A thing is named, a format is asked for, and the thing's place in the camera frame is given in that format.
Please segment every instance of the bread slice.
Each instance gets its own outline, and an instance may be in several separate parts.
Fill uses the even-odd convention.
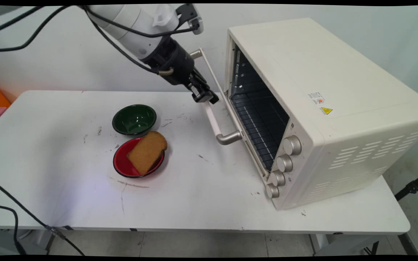
[[[127,154],[127,158],[135,169],[138,170],[138,173],[144,175],[154,165],[156,160],[161,157],[164,150],[167,150],[167,141],[164,136],[159,132],[149,132]]]

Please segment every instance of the bowl rim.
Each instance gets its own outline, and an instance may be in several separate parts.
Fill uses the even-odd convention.
[[[153,114],[154,114],[153,121],[152,121],[151,125],[149,126],[149,128],[147,128],[147,129],[143,130],[142,132],[136,132],[136,133],[126,133],[126,132],[122,132],[122,131],[118,130],[118,129],[116,128],[116,124],[114,123],[114,122],[115,122],[115,119],[116,119],[116,117],[117,117],[117,115],[118,115],[121,111],[123,111],[124,109],[127,109],[128,107],[139,107],[139,106],[142,106],[142,107],[148,107],[149,109],[151,109],[151,111],[152,111],[152,112],[153,112]],[[114,128],[114,130],[115,130],[116,132],[118,132],[118,133],[120,133],[120,134],[123,134],[123,135],[138,135],[138,134],[141,134],[141,133],[143,133],[143,132],[146,132],[148,129],[151,129],[151,128],[152,128],[152,126],[154,126],[154,124],[156,123],[156,120],[157,120],[157,114],[156,114],[156,111],[155,111],[152,107],[150,107],[150,106],[148,106],[148,105],[144,105],[144,104],[132,104],[132,105],[129,105],[129,106],[123,107],[121,110],[119,110],[118,112],[116,112],[116,114],[115,114],[115,115],[114,115],[114,117],[112,118],[112,127]]]
[[[140,178],[140,177],[145,177],[145,176],[148,176],[149,174],[151,174],[151,173],[153,173],[153,172],[155,172],[157,169],[159,169],[159,167],[162,165],[162,162],[164,162],[164,159],[165,159],[165,151],[163,151],[162,152],[162,161],[161,161],[161,164],[159,164],[159,165],[157,165],[156,166],[156,168],[154,168],[154,170],[153,171],[151,171],[151,172],[147,172],[146,174],[144,174],[144,175],[140,175],[140,176],[128,176],[128,175],[124,175],[124,174],[122,174],[122,173],[120,173],[120,171],[117,169],[117,167],[116,167],[116,165],[115,165],[115,162],[114,162],[114,159],[116,158],[116,154],[117,154],[117,152],[119,151],[119,149],[123,146],[123,145],[125,145],[125,144],[127,144],[128,142],[130,142],[130,141],[132,141],[132,140],[136,140],[136,139],[138,139],[138,140],[141,140],[143,137],[138,137],[138,138],[135,138],[135,139],[131,139],[131,140],[128,140],[128,141],[126,141],[126,142],[124,142],[120,147],[118,147],[118,149],[116,150],[116,152],[114,153],[114,157],[112,157],[112,165],[113,165],[113,167],[114,167],[114,169],[116,170],[116,172],[119,174],[119,175],[121,175],[121,176],[123,176],[123,177],[127,177],[127,178]]]

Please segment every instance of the green bowl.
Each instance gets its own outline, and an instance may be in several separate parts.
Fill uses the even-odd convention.
[[[112,127],[123,135],[138,135],[156,123],[156,112],[149,106],[135,104],[118,111],[112,119]]]

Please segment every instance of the wire rack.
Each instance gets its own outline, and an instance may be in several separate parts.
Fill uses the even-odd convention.
[[[269,89],[230,97],[265,168],[272,170],[289,116]]]

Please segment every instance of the warning label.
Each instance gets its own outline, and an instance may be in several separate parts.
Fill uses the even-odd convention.
[[[324,113],[325,113],[326,115],[328,115],[330,112],[332,112],[332,111],[333,111],[333,109],[324,108],[324,107],[321,107],[321,109],[324,111]]]
[[[309,96],[309,98],[312,100],[312,102],[315,103],[315,105],[317,106],[317,109],[319,109],[323,115],[328,115],[330,114],[330,112],[333,111],[333,109],[330,109],[329,107],[334,108],[335,106],[333,106],[333,104],[330,104],[330,100],[326,100],[324,98],[324,96],[320,93],[320,92],[311,92],[309,94],[307,94]]]

